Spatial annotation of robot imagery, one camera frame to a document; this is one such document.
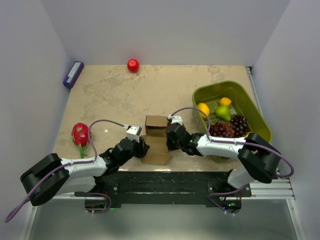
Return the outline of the brown cardboard box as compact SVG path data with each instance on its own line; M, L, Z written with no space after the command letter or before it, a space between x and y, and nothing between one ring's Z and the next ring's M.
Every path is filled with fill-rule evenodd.
M168 127L166 116L147 115L145 118L145 143L150 146L145 157L141 159L143 164L162 165L168 164L170 151L167 147L166 128Z

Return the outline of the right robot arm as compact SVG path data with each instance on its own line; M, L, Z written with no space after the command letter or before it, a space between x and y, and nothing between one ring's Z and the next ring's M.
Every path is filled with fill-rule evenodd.
M242 166L233 169L222 185L223 192L230 197L251 182L271 183L280 162L280 152L256 133L240 138L213 137L204 133L190 134L181 124L173 123L165 134L170 151L179 149L189 156L239 160Z

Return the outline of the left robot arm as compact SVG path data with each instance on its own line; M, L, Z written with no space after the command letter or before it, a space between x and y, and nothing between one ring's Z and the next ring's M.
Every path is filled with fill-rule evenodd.
M132 158L146 156L150 146L139 141L122 139L113 148L98 155L97 159L60 158L51 153L24 172L20 181L33 206L40 206L53 197L66 193L85 192L99 196L104 184L98 177L111 175Z

